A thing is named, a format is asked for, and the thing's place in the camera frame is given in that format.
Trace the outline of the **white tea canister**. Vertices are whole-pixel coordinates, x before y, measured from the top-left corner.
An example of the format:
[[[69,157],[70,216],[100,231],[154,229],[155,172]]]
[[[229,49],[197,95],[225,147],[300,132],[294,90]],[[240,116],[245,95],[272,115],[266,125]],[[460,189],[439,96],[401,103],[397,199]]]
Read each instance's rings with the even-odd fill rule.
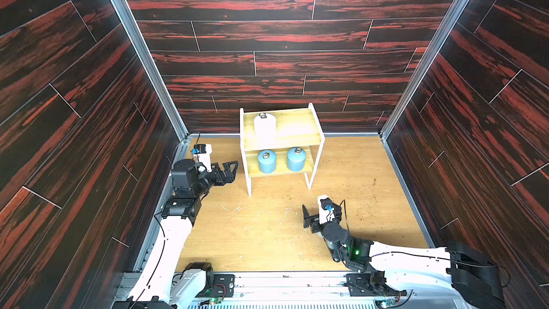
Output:
[[[254,117],[254,134],[257,140],[273,140],[277,134],[276,117],[268,112],[261,112]]]

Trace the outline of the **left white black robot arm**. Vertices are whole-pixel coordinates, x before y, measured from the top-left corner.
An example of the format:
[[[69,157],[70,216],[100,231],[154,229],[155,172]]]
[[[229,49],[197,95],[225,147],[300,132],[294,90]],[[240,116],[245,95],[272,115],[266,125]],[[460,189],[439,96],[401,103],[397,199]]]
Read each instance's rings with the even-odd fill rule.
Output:
[[[213,267],[196,262],[187,267],[175,285],[172,284],[177,263],[198,213],[212,187],[235,181],[239,163],[231,161],[210,168],[193,159],[176,162],[171,171],[173,195],[167,198],[161,212],[154,215],[160,232],[139,280],[126,300],[116,301],[113,308],[188,308],[201,293],[214,293]]]

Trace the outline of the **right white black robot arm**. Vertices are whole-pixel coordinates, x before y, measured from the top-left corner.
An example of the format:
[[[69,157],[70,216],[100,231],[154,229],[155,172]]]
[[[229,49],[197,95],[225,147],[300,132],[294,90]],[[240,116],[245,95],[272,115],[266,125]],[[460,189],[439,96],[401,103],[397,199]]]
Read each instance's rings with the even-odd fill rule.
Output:
[[[504,308],[500,267],[470,246],[450,241],[445,247],[414,248],[386,245],[353,237],[341,222],[344,203],[324,196],[313,215],[303,209],[303,226],[320,236],[334,262],[350,274],[345,286],[351,296],[376,296],[377,308],[398,308],[420,290],[459,296],[474,308]]]

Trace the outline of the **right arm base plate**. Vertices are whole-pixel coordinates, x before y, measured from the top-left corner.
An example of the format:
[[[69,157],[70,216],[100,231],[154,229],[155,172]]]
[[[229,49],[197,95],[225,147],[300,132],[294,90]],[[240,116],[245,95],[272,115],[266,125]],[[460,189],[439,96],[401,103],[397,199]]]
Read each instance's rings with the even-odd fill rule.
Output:
[[[352,297],[401,297],[407,295],[406,290],[395,290],[391,288],[386,281],[387,279],[383,271],[375,271],[372,273],[348,273],[344,286],[348,288]]]

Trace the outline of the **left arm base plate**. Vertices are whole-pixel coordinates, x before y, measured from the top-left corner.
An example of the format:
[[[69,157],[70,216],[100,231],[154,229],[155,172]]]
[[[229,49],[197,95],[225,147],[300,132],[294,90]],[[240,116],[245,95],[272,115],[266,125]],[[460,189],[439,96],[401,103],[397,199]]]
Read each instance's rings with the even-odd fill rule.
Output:
[[[206,276],[206,285],[197,298],[232,298],[234,296],[235,275],[213,273]]]

